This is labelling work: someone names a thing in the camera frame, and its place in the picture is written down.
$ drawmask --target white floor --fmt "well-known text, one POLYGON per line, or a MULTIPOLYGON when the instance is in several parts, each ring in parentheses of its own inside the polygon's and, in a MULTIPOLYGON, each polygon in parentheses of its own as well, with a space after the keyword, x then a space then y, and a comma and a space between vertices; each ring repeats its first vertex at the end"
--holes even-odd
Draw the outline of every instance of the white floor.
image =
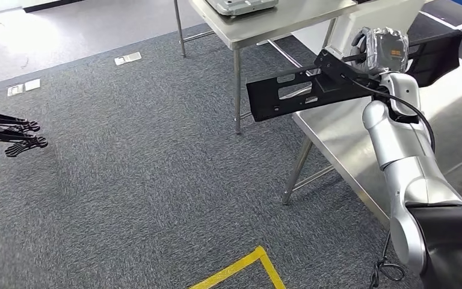
MULTIPOLYGON (((203 23, 186 0, 179 6, 183 27, 203 23)), ((0 81, 177 30, 172 0, 85 0, 0 13, 0 23, 0 81)))

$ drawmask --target white device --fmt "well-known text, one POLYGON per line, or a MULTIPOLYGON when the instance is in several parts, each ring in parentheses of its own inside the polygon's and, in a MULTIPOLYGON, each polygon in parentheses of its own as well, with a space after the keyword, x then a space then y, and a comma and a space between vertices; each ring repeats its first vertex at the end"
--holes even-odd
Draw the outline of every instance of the white device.
POLYGON ((237 16, 272 8, 279 0, 206 0, 219 14, 237 16))

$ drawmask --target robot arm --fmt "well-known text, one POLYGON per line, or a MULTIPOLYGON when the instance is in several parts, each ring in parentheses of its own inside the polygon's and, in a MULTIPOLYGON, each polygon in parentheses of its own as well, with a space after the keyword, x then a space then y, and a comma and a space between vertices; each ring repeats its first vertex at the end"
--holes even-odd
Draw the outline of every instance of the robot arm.
POLYGON ((400 73, 408 64, 406 36, 390 29, 362 29, 350 57, 323 49, 313 66, 247 83, 257 122, 372 96, 363 112, 363 123, 387 183, 391 240, 399 259, 431 289, 462 289, 462 197, 437 165, 433 132, 420 112, 418 84, 430 85, 457 66, 461 38, 462 33, 454 31, 448 39, 417 43, 423 48, 415 53, 417 65, 409 68, 411 76, 400 73), (452 43, 455 49, 445 43, 452 43), (438 59, 441 62, 432 69, 431 62, 438 59), (294 79, 278 82, 278 77, 287 75, 294 79), (280 97, 280 89, 307 82, 311 83, 309 92, 280 97))
MULTIPOLYGON (((364 63, 356 65, 364 69, 364 63)), ((420 110, 413 77, 385 70, 380 78, 390 95, 420 110)), ((396 254, 426 288, 462 288, 462 197, 436 163, 428 128, 413 110, 381 98, 366 106, 363 123, 385 175, 396 254)))

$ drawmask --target floor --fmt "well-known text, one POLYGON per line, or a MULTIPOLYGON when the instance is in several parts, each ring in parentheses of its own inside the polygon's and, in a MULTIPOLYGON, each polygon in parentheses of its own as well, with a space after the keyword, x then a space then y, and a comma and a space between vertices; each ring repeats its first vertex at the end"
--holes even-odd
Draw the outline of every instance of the floor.
MULTIPOLYGON (((184 27, 203 23, 187 0, 179 7, 184 27)), ((166 0, 84 0, 0 13, 0 23, 0 81, 177 30, 166 0)))
MULTIPOLYGON (((170 2, 148 2, 150 17, 144 1, 115 2, 2 18, 0 112, 38 120, 51 144, 16 159, 0 144, 0 288, 187 288, 257 246, 288 288, 366 288, 386 232, 337 173, 279 204, 302 139, 289 116, 231 134, 229 50, 210 36, 183 59, 165 34, 170 2), (13 32, 21 17, 39 34, 13 32), (41 89, 6 96, 34 78, 41 89)), ((201 22, 180 4, 184 26, 201 22)), ((292 37, 280 45, 314 57, 292 37)), ((291 68, 268 45, 243 63, 244 75, 291 68)), ((307 164, 305 175, 328 162, 313 150, 307 164)), ((256 262, 216 288, 272 287, 256 262)), ((421 284, 409 274, 380 288, 421 284)))

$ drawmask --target black cable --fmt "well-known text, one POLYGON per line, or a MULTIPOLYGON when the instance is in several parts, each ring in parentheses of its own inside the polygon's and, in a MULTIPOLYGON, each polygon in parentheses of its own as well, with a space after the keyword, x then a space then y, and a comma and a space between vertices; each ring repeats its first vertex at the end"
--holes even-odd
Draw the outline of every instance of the black cable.
POLYGON ((430 125, 429 121, 426 119, 424 114, 422 114, 420 112, 420 110, 418 110, 416 107, 414 107, 409 102, 402 100, 401 98, 398 98, 398 97, 396 97, 394 95, 390 95, 390 94, 385 93, 385 92, 378 91, 376 89, 369 88, 369 87, 367 87, 367 86, 365 86, 363 84, 358 83, 357 81, 355 81, 355 80, 353 80, 351 78, 348 78, 348 79, 351 80, 354 84, 357 84, 358 86, 360 86, 361 88, 363 88, 365 90, 369 90, 370 92, 374 93, 375 95, 380 95, 380 96, 383 96, 385 98, 389 98, 389 99, 393 99, 395 101, 399 101, 400 103, 402 103, 405 106, 409 107, 409 109, 413 110, 413 112, 416 113, 419 116, 419 118, 421 119, 421 121, 424 123, 424 126, 426 126, 426 129, 428 130, 428 133, 430 135, 431 150, 433 151, 433 153, 435 153, 435 135, 433 133, 433 129, 431 128, 431 125, 430 125))
POLYGON ((389 247, 390 242, 390 231, 387 234, 387 240, 385 241, 385 245, 383 246, 383 251, 381 253, 381 259, 379 259, 376 264, 374 265, 373 273, 371 273, 371 283, 369 283, 369 289, 377 288, 380 284, 380 272, 389 280, 394 282, 402 281, 405 276, 405 270, 396 264, 387 263, 387 248, 389 247), (391 269, 394 271, 399 272, 399 277, 393 276, 391 273, 386 271, 385 269, 391 269))

